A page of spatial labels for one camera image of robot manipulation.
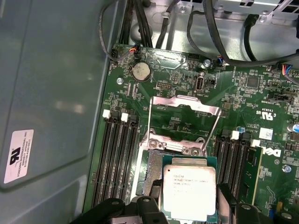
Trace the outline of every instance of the motherboard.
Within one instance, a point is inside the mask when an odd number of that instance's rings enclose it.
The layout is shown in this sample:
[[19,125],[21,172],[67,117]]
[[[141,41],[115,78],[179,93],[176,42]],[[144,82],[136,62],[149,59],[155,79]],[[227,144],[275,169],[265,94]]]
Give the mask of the motherboard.
[[[113,54],[131,47],[117,44]],[[299,71],[289,76],[299,80]],[[179,100],[193,103],[168,104]],[[194,110],[196,104],[217,112]],[[151,134],[202,144],[202,151],[183,147],[180,153],[217,157],[217,182],[228,183],[239,201],[265,215],[299,211],[299,86],[284,79],[279,66],[238,68],[141,48],[111,62],[100,115],[84,212],[110,197],[128,203],[132,195],[146,194],[153,156],[176,153],[144,151],[139,158]],[[156,142],[151,147],[163,148]]]

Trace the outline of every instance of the screw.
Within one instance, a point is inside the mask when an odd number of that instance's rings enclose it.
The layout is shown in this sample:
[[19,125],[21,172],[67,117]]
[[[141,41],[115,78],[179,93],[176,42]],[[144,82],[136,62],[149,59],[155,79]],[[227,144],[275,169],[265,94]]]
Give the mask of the screw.
[[117,83],[118,85],[123,84],[123,79],[122,79],[122,78],[117,78],[116,83]]
[[198,154],[199,154],[199,152],[196,149],[191,151],[191,155],[193,155],[193,156],[197,156]]
[[267,16],[262,15],[262,16],[260,17],[260,22],[266,22],[266,21],[267,21]]
[[244,209],[246,209],[246,210],[250,210],[251,209],[251,207],[249,205],[247,205],[247,204],[244,204],[241,207],[244,208]]
[[210,67],[211,66],[211,61],[209,59],[204,60],[203,65],[205,67]]
[[156,141],[150,141],[149,142],[149,147],[150,148],[156,148],[157,147],[157,142]]
[[292,171],[292,168],[289,165],[283,165],[282,171],[284,171],[285,173],[290,173]]
[[281,216],[283,217],[283,218],[286,218],[286,219],[292,219],[293,217],[290,215],[290,214],[288,214],[288,213],[281,213]]
[[184,13],[186,12],[186,6],[182,6],[181,9],[180,9],[181,13]]

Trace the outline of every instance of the side panel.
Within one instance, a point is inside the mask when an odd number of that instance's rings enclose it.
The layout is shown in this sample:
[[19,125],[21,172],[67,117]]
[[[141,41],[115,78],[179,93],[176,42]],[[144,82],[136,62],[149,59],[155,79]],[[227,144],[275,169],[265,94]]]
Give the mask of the side panel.
[[[107,70],[98,17],[108,2],[6,0],[2,7],[2,224],[68,223],[82,211]],[[106,13],[107,43],[116,38],[122,8]],[[30,129],[27,175],[4,184],[12,134]]]

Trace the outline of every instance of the ram slot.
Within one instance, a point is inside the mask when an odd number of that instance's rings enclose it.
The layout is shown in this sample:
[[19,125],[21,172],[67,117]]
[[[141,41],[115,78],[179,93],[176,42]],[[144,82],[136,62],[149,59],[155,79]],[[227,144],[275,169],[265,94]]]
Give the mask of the ram slot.
[[128,184],[131,183],[131,180],[129,180],[130,177],[130,173],[131,173],[131,164],[132,164],[132,160],[133,160],[133,155],[135,152],[135,143],[136,143],[136,138],[137,138],[137,123],[132,122],[130,124],[130,132],[128,135],[128,144],[126,147],[126,154],[125,154],[125,160],[124,160],[124,175],[123,178],[121,180],[122,182],[122,191],[121,191],[121,199],[125,200],[126,197],[126,192],[128,189]]
[[229,141],[227,138],[221,137],[220,142],[218,146],[218,153],[217,153],[217,159],[218,159],[218,166],[219,166],[219,174],[217,183],[223,182],[224,172],[225,172],[225,164],[228,154],[228,148],[229,148]]
[[237,141],[231,141],[230,149],[228,152],[228,159],[226,163],[226,172],[224,176],[224,182],[228,183],[229,186],[232,185],[232,174],[236,163],[237,146],[238,146]]
[[100,174],[98,177],[98,187],[96,188],[97,191],[97,200],[96,204],[99,204],[104,200],[104,194],[107,186],[107,180],[106,175],[107,172],[109,172],[108,165],[109,165],[109,158],[111,156],[111,149],[114,145],[114,139],[117,136],[118,131],[118,120],[117,119],[111,119],[109,123],[109,129],[107,131],[108,135],[104,139],[103,145],[102,145],[102,153],[101,153],[101,160],[99,165],[98,173]]
[[100,162],[99,162],[99,167],[98,167],[98,172],[97,172],[95,190],[93,192],[93,207],[98,204],[98,198],[103,193],[103,187],[101,189],[101,186],[100,186],[100,178],[103,176],[103,172],[104,172],[104,169],[103,169],[104,161],[105,161],[105,158],[107,157],[107,145],[109,142],[109,135],[111,133],[112,127],[113,127],[112,122],[107,121],[106,125],[105,125],[105,131],[104,131],[104,137],[103,137],[103,143],[102,143],[102,151],[101,151]]
[[124,160],[124,154],[125,154],[125,148],[126,148],[126,140],[129,132],[129,126],[128,124],[124,125],[124,130],[123,130],[123,135],[121,136],[121,141],[120,141],[120,147],[119,147],[119,152],[117,154],[119,155],[116,160],[116,171],[115,171],[115,183],[114,183],[114,188],[112,191],[112,195],[114,198],[119,198],[120,195],[117,193],[120,191],[121,186],[119,184],[119,180],[121,179],[121,172],[122,172],[122,164]]
[[120,130],[117,135],[117,139],[114,139],[114,145],[111,150],[108,172],[107,172],[107,174],[108,174],[107,188],[106,188],[106,192],[104,195],[104,200],[114,197],[114,195],[112,195],[112,192],[114,189],[115,182],[117,181],[117,179],[115,179],[115,171],[117,170],[117,167],[119,167],[117,160],[119,159],[119,154],[122,150],[121,143],[122,143],[123,139],[125,138],[126,134],[127,133],[125,132],[125,124],[121,124]]
[[248,145],[245,142],[241,142],[238,148],[238,154],[236,158],[236,167],[234,171],[234,185],[232,188],[233,195],[238,200],[240,183],[244,172],[245,160],[248,154]]

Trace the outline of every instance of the mounting hole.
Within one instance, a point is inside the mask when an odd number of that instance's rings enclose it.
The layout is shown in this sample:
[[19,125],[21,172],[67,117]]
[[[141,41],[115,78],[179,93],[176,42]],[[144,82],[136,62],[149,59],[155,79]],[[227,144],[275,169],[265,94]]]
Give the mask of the mounting hole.
[[206,142],[206,140],[204,138],[202,138],[202,137],[199,137],[198,139],[196,139],[195,142],[203,143],[204,144]]

